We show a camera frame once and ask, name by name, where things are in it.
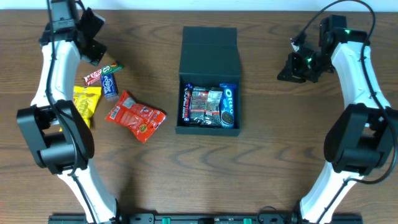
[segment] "yellow candy bag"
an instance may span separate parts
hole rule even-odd
[[[75,86],[73,88],[73,103],[88,127],[90,127],[90,118],[94,114],[100,96],[100,86]]]

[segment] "oreo cookie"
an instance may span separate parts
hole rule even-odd
[[[221,83],[220,87],[224,88],[221,97],[221,127],[234,128],[234,89],[236,89],[236,85]]]

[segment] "snack package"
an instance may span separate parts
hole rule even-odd
[[[234,128],[234,89],[236,85],[221,83],[224,88],[221,98],[221,127]]]
[[[128,127],[138,140],[145,143],[165,118],[163,112],[136,103],[124,90],[105,119]]]
[[[94,114],[98,100],[101,97],[101,87],[73,87],[73,104],[90,127],[90,118]]]
[[[119,63],[119,61],[115,61],[112,64],[107,65],[101,69],[98,69],[97,71],[83,77],[83,82],[86,86],[90,86],[94,82],[97,82],[98,80],[100,80],[102,75],[114,73],[116,71],[119,71],[122,68],[123,68],[123,65],[121,65]]]
[[[190,110],[191,110],[191,99],[192,99],[192,84],[186,84],[184,89],[184,101],[182,103],[182,119],[185,124],[189,124]]]
[[[204,87],[193,87],[190,124],[201,125],[203,122],[205,122],[206,102],[208,94],[209,93]]]
[[[220,88],[211,88],[206,102],[205,122],[202,125],[213,128],[221,127],[220,100],[223,91]]]
[[[104,90],[104,96],[107,100],[115,100],[118,98],[118,88],[114,81],[113,73],[102,75],[101,83]]]

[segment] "black mounting rail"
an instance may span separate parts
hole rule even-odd
[[[256,215],[154,215],[140,213],[131,215],[123,222],[109,222],[109,224],[304,224],[292,218],[291,212],[270,211]],[[49,224],[87,224],[84,215],[52,215]],[[331,224],[363,224],[360,215],[334,215]]]

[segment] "open box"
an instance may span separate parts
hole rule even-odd
[[[237,136],[241,127],[241,64],[236,44],[236,28],[184,27],[180,59],[177,134]],[[185,85],[219,87],[220,83],[237,85],[234,91],[234,128],[186,126],[182,119]]]

